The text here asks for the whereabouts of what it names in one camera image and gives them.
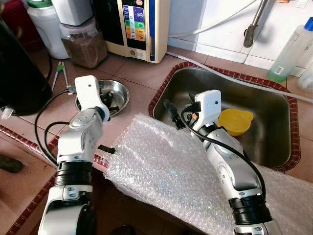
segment black wire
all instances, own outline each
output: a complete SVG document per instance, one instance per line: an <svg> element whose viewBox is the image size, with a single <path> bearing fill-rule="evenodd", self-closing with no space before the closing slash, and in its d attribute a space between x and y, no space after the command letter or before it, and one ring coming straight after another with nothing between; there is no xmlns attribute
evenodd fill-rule
<svg viewBox="0 0 313 235"><path fill-rule="evenodd" d="M56 122L51 123L51 124L45 129L45 141L44 141L44 143L45 143L45 148L46 148L46 150L48 151L48 153L49 153L51 156L53 156L53 153L52 153L52 152L50 151L50 149L48 148L47 135L48 135L48 131L50 130L50 128L51 128L52 126L55 126L55 125L58 125L58 124L69 125L69 122L67 122L67 121L56 121Z"/></svg>
<svg viewBox="0 0 313 235"><path fill-rule="evenodd" d="M211 139L209 137L206 137L204 135L201 135L198 131L192 129L191 126L188 125L185 117L184 117L184 114L187 112L186 109L184 109L180 116L181 116L181 120L182 122L186 125L186 127L192 132L194 133L196 136L200 137L201 139L204 139L206 141L209 141L209 142L212 142L214 144L217 144L227 150L229 150L230 152L236 154L238 157L240 157L242 160L244 160L253 170L254 172L257 174L257 176L259 177L259 180L260 180L260 183L261 183L261 187L262 187L262 192L263 192L263 197L264 197L264 200L266 199L266 188L265 188L265 181L262 177L262 174L259 172L258 168L256 168L256 166L250 161L249 157L246 155L246 153L244 152L244 154L246 155L243 155L241 154L240 152L238 152L236 149L233 149L232 147L228 146L227 144L224 144L220 141L217 141L215 139Z"/></svg>
<svg viewBox="0 0 313 235"><path fill-rule="evenodd" d="M49 53L48 53L48 57L49 57L49 72L48 72L48 75L46 78L47 81L49 81L51 73L52 73L52 58L51 58L51 55Z"/></svg>
<svg viewBox="0 0 313 235"><path fill-rule="evenodd" d="M44 106L39 110L37 116L36 116L36 119L35 119L35 123L34 123L34 128L35 128L35 136L36 136L36 140L38 142L38 147L40 148L40 150L44 153L44 158L46 158L50 163L52 163L53 165L57 166L57 161L56 161L56 158L53 156L53 155L50 155L50 153L48 153L42 146L42 144L40 143L40 140L39 140L39 137L38 137L38 126L37 126L37 123L38 123L38 119L40 117L40 115L43 113L43 111L47 108L47 106L58 96L64 94L64 93L67 93L68 92L68 89L64 90L64 91L61 91L61 92L58 92L56 93L53 97L51 97L46 104L44 104Z"/></svg>

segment faucet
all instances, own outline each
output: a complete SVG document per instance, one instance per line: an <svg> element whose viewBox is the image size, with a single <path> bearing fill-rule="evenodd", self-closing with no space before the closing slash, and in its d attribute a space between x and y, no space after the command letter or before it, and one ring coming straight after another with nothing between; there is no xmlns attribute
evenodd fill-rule
<svg viewBox="0 0 313 235"><path fill-rule="evenodd" d="M260 33L265 20L272 10L276 0L261 0L258 10L254 16L252 24L245 30L244 47L249 48L253 45L253 38Z"/></svg>

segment kitchen sink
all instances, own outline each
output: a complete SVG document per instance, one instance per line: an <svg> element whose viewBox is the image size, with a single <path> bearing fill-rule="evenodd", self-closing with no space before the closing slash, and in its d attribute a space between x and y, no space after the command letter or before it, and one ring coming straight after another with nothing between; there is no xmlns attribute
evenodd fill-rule
<svg viewBox="0 0 313 235"><path fill-rule="evenodd" d="M290 104L280 94L250 88L228 81L209 71L184 68L176 71L153 109L153 117L175 126L170 120L163 101L169 99L180 112L191 103L189 91L201 93L220 90L222 110L239 109L253 113L249 130L236 137L250 159L263 166L278 167L291 156Z"/></svg>

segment stainless steel bowl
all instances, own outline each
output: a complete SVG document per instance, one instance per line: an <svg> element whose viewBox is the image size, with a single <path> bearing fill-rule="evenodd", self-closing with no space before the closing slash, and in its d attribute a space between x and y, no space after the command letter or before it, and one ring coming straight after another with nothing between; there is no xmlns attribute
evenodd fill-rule
<svg viewBox="0 0 313 235"><path fill-rule="evenodd" d="M122 83L113 80L100 80L99 88L100 97L102 100L107 94L112 96L112 102L108 108L114 109L115 107L118 107L118 110L110 111L110 117L117 115L127 105L129 101L129 91ZM81 106L77 97L75 100L75 105L76 108L80 111Z"/></svg>

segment white hose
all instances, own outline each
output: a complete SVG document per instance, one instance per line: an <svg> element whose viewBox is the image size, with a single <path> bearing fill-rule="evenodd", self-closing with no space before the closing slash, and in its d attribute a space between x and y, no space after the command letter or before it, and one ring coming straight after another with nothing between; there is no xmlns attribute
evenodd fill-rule
<svg viewBox="0 0 313 235"><path fill-rule="evenodd" d="M174 57L177 57L177 58L185 60L185 61L189 61L189 62L191 62L191 63L193 63L195 65L198 65L199 67L201 67L201 68L203 68L203 69L205 69L205 70L207 70L207 71L209 71L211 73L216 74L217 76L220 76L220 77L225 78L225 79L227 79L229 81L232 81L232 82L236 82L236 83L241 84L243 86L253 87L253 88L256 88L256 89L260 89L260 90L263 90L263 91L272 92L272 93L276 93L276 94L282 94L282 95L285 95L285 96L289 96L289 97L292 97L292 98L300 99L300 100L303 100L303 101L306 101L308 103L313 104L313 99L309 99L309 98L306 98L306 97L303 97L303 96L300 96L300 95L297 95L297 94L292 94L292 93L288 93L288 92L282 92L282 91L279 91L279 90L276 90L276 89L263 87L263 86L258 86L258 85L251 84L251 83L247 83L247 82L244 82L244 81L232 78L230 76L224 75L224 74L222 74L220 72L217 72L217 71L215 71L213 69L210 69L208 66L205 66L205 65L199 63L198 61L189 59L187 57L184 57L184 56L181 56L181 55L177 55L177 54L171 53L169 51L167 51L166 54L174 56Z"/></svg>
<svg viewBox="0 0 313 235"><path fill-rule="evenodd" d="M193 35L193 34L198 34L198 33L202 33L204 31L207 31L213 27L215 27L216 25L227 21L229 18L233 17L234 15L236 15L237 13L241 12L242 10L246 9L248 6L250 6L251 4L253 4L255 1L257 0L252 0L251 2L249 2L246 6L244 6L243 8L236 10L235 12L231 13L231 15L227 16L226 18L222 19L222 20L217 20L214 23L211 23L209 25L206 25L202 28L199 28L195 31L192 32L188 32L188 33L178 33L178 34L170 34L168 35L170 38L180 38L180 37L185 37L185 36L189 36L189 35Z"/></svg>

